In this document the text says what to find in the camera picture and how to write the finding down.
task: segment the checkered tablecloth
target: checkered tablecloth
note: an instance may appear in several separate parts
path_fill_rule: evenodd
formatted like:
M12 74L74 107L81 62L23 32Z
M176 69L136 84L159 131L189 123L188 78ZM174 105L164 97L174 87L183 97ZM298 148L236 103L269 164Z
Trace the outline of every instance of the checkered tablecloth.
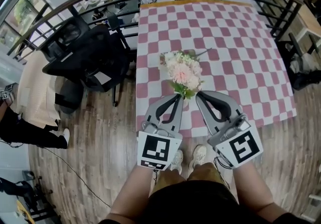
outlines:
M198 2L140 9L137 130L148 106L174 92L166 69L159 64L160 53L182 49L195 49L197 54L209 49L200 57L203 90L233 97L257 127L296 115L285 66L256 9ZM208 135L195 97L184 108L180 133L184 137Z

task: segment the white sneaker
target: white sneaker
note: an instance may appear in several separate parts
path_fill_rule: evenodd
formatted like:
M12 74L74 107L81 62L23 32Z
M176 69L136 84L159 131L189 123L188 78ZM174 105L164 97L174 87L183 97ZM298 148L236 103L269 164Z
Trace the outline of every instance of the white sneaker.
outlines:
M170 170L178 170L179 174L182 173L182 162L183 162L183 152L181 150L177 150L175 153L174 159L170 164Z
M193 159L189 165L189 171L192 172L196 165L202 165L204 163L205 157L207 153L206 146L198 145L195 147L193 152Z
M66 139L67 146L68 146L69 138L70 138L70 131L69 131L69 129L64 129L64 132L63 132L62 135L63 135L63 137Z

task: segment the black cable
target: black cable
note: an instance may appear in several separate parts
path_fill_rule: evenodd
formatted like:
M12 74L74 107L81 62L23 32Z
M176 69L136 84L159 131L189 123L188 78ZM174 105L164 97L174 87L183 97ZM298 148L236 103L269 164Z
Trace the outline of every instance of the black cable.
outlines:
M227 185L227 187L231 190L231 187L230 187L229 183L227 183L227 182L225 181L225 179L223 178L222 173L219 171L219 168L217 167L216 161L218 161L223 168L225 168L225 167L224 167L224 166L222 165L222 163L219 161L219 157L215 157L215 158L214 158L214 165L215 165L218 173L220 174L221 179L225 182L225 184Z
M225 169L228 169L228 170L231 170L232 168L230 166L227 166L225 164L223 164L220 160L219 160L219 157L216 157L217 158L217 161L218 163Z
M154 184L154 185L156 185L156 183L157 183L157 177L158 177L158 170L154 170L154 172L156 173L156 177L154 178L154 181L155 181L155 184Z
M66 162L66 161L65 161L63 158L61 158L59 155L57 155L57 154L55 154L54 152L50 151L48 148L45 148L45 147L44 147L44 149L46 149L47 151L51 152L52 154L56 155L58 158L60 158L61 160L63 160L63 162L66 163L67 166L68 166L73 172L75 172L75 174L77 175L77 177L80 178L80 180L84 183L84 185L88 188L88 190L89 190L90 192L92 192L93 195L96 196L100 201L102 201L102 202L103 202L104 204L106 204L109 208L111 208L111 206L110 206L109 204L105 203L98 195L96 195L96 194L94 193L93 190L90 189L90 187L86 184L86 182L85 182L85 181L79 176L79 174L69 165L68 162Z
M20 146L23 146L23 145L24 145L24 143L21 143L21 145L12 146L12 145L11 145L12 143L7 143L6 141L4 141L4 140L2 140L2 139L0 139L0 142L9 145L11 148L19 148Z

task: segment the person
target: person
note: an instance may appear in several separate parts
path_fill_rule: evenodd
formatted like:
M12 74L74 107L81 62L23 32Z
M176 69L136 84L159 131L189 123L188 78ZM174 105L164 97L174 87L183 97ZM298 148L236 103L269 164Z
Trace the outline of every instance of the person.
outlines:
M5 100L0 99L0 139L6 143L23 143L39 147L67 149L70 138L68 129L63 135L56 136L50 133L54 127L46 126L44 129L36 127L10 109Z
M92 16L92 20L95 21L97 19L101 19L104 17L104 14L101 13L99 10L94 10L94 15ZM110 27L107 23L107 21L101 21L101 22L96 22L95 25L106 25L107 27Z
M239 203L212 163L205 163L207 148L198 145L182 172L183 153L161 171L149 196L153 169L135 166L100 224L128 223L308 223L286 212L274 201L252 162L233 169Z

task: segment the desk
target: desk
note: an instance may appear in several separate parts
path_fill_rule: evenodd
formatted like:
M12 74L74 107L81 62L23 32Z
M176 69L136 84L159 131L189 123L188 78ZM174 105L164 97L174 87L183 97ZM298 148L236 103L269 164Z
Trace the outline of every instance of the desk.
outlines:
M260 127L296 115L285 66L253 6L211 0L173 1L140 8L137 130L148 106L174 92L166 70L159 69L160 53L189 49L197 54L210 49L200 56L203 90L233 97L252 125ZM180 133L185 138L208 135L195 97L183 110Z
M23 113L23 119L39 128L57 126L60 120L55 109L56 76L42 72L49 62L40 51L33 52L22 72L16 100L11 106L16 113Z
M316 17L312 14L309 8L303 4L298 12L299 19L302 23L302 29L296 36L296 40L299 42L300 39L307 33L310 32L320 39L316 42L316 46L321 45L321 26L317 21Z

